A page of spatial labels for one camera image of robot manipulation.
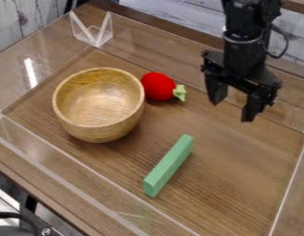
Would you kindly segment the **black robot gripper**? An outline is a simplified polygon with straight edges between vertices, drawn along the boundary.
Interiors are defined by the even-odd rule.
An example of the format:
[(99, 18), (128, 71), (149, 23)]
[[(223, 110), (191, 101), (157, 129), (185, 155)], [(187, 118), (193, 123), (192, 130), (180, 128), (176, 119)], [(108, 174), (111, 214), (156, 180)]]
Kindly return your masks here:
[(256, 35), (237, 35), (227, 30), (223, 38), (223, 52), (205, 50), (201, 53), (209, 101), (217, 105), (227, 98), (229, 87), (235, 87), (248, 95), (241, 121), (252, 122), (264, 106), (275, 103), (281, 88), (281, 81), (265, 66), (271, 32), (261, 30)]

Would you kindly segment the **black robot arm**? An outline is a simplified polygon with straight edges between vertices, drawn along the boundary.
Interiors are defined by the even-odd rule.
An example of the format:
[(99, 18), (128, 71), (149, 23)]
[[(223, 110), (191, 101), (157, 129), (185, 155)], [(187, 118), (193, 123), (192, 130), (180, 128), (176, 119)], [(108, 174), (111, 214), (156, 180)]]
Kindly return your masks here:
[(273, 24), (281, 15), (283, 0), (221, 0), (225, 14), (224, 50), (201, 53), (201, 71), (209, 101), (219, 104), (229, 88), (248, 95), (241, 120), (255, 120), (264, 108), (275, 104), (281, 80), (271, 73), (265, 60), (284, 53), (269, 52), (271, 34), (288, 35)]

